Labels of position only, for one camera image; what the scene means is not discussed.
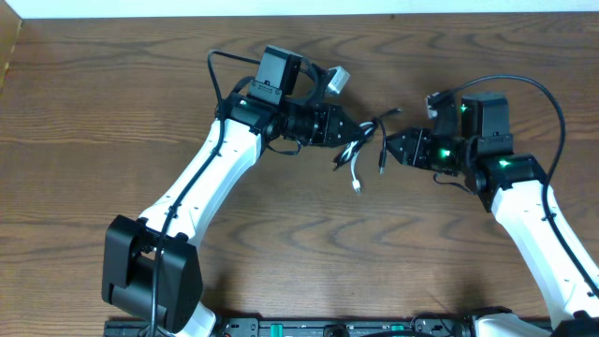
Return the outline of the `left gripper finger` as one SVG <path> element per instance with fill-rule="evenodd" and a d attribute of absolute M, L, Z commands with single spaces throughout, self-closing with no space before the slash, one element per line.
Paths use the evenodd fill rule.
<path fill-rule="evenodd" d="M 354 141 L 362 141 L 364 135 L 362 133 L 343 134 L 340 133 L 334 138 L 334 146 L 341 147 Z"/>
<path fill-rule="evenodd" d="M 364 129 L 345 111 L 341 113 L 341 139 L 360 140 L 364 138 Z"/>

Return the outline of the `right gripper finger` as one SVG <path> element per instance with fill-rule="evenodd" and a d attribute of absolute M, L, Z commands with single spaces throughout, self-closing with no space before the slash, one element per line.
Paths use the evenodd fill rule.
<path fill-rule="evenodd" d="M 409 139 L 393 139 L 387 141 L 387 150 L 402 165 L 412 166 L 415 144 Z"/>
<path fill-rule="evenodd" d="M 416 140 L 416 129 L 406 128 L 387 137 L 388 146 L 411 146 Z"/>

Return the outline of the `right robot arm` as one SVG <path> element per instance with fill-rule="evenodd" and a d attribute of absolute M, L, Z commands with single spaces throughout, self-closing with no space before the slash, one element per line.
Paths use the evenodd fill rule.
<path fill-rule="evenodd" d="M 432 128 L 411 127 L 387 138 L 402 165 L 465 178 L 506 230 L 546 303 L 550 330 L 494 307 L 472 315 L 474 336 L 595 336 L 598 268 L 565 220 L 547 174 L 530 154 L 515 154 L 509 107 L 501 93 L 447 92 L 427 99 Z"/>

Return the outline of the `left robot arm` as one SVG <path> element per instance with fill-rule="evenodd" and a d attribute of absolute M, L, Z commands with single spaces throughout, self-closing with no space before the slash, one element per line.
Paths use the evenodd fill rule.
<path fill-rule="evenodd" d="M 267 46 L 254 76 L 215 93 L 208 137 L 175 183 L 138 217 L 116 216 L 104 243 L 101 296 L 145 321 L 141 336 L 208 336 L 216 315 L 201 302 L 198 254 L 208 226 L 240 179 L 278 139 L 336 148 L 364 138 L 329 103 L 350 79 L 340 66 Z"/>

